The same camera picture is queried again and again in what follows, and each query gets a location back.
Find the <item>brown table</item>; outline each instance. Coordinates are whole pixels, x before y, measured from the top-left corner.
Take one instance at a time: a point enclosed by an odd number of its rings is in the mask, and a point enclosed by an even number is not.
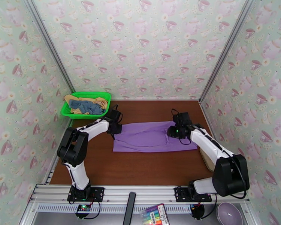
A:
[[[122,124],[172,120],[171,109],[188,112],[193,123],[208,132],[206,120],[196,101],[112,101],[123,113]],[[75,120],[73,127],[92,120]],[[112,152],[113,139],[102,133],[88,143],[84,160],[93,185],[187,185],[190,180],[212,176],[199,150],[165,153]],[[68,184],[68,170],[59,160],[50,184]]]

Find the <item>floral wallpaper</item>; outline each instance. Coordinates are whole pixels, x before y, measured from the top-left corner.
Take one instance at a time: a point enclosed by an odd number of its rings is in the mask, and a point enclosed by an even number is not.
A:
[[[262,224],[281,225],[281,0],[258,0],[203,101],[218,140],[248,162]]]
[[[0,224],[18,224],[52,163],[70,93],[21,0],[0,0]]]
[[[34,0],[77,91],[198,99],[245,0]]]

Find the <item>bowl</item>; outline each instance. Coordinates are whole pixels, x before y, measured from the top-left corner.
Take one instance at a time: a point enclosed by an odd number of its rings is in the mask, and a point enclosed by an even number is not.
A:
[[[217,207],[217,218],[221,225],[242,225],[240,211],[233,204],[223,202]]]

